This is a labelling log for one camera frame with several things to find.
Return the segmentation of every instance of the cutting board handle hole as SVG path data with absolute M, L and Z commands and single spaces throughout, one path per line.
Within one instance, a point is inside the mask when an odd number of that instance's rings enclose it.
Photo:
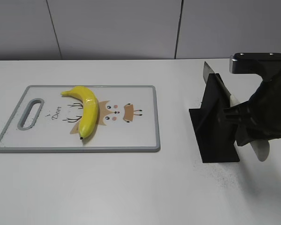
M 41 98 L 35 98 L 27 104 L 18 123 L 19 130 L 28 130 L 35 125 L 43 104 L 44 100 Z

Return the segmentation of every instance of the white cutting board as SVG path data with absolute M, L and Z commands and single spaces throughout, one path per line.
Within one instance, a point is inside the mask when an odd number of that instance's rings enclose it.
M 99 102 L 100 118 L 91 137 L 71 134 L 82 116 L 81 101 L 62 97 L 74 86 L 34 85 L 25 90 L 0 135 L 0 152 L 156 152 L 160 149 L 154 86 L 86 86 Z M 44 104 L 35 124 L 18 127 L 29 102 Z

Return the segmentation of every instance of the knife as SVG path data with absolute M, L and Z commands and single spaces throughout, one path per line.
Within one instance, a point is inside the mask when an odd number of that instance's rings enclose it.
M 213 69 L 208 65 L 207 62 L 204 62 L 204 67 L 203 67 L 203 79 L 204 82 L 207 83 L 208 77 L 210 74 L 215 74 Z M 230 101 L 230 107 L 236 106 L 240 104 L 240 101 L 232 95 L 228 89 L 226 88 L 225 84 L 222 82 L 222 80 L 216 76 L 217 81 L 219 82 L 220 86 L 224 90 L 225 94 L 229 98 Z M 255 140 L 250 142 L 250 145 L 252 146 L 258 160 L 260 162 L 264 162 L 269 153 L 270 153 L 270 144 L 267 140 Z

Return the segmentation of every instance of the gray wall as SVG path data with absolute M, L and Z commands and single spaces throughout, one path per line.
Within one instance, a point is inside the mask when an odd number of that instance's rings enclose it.
M 184 0 L 177 58 L 281 53 L 281 0 Z
M 57 60 L 45 0 L 0 0 L 0 60 Z
M 173 59 L 180 0 L 48 0 L 63 59 Z
M 0 0 L 0 60 L 173 59 L 175 52 L 178 59 L 226 58 L 236 52 L 281 52 L 281 0 L 184 0 L 176 48 L 181 2 Z

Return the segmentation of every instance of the yellow banana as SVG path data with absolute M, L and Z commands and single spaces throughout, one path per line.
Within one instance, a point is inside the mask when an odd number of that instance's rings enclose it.
M 83 115 L 79 123 L 79 135 L 81 140 L 90 136 L 95 128 L 99 112 L 98 101 L 94 93 L 86 87 L 76 86 L 69 91 L 63 91 L 61 95 L 71 96 L 82 101 Z

